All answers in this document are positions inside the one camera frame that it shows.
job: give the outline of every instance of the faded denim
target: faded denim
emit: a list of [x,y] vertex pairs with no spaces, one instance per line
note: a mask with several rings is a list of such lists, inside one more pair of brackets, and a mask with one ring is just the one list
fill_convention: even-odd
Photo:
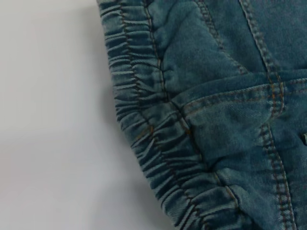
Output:
[[98,4],[118,122],[173,225],[307,230],[307,1]]

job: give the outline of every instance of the white surface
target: white surface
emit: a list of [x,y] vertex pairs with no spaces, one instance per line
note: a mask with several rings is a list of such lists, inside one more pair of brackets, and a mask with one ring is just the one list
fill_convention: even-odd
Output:
[[95,0],[0,1],[0,230],[169,230],[116,124]]

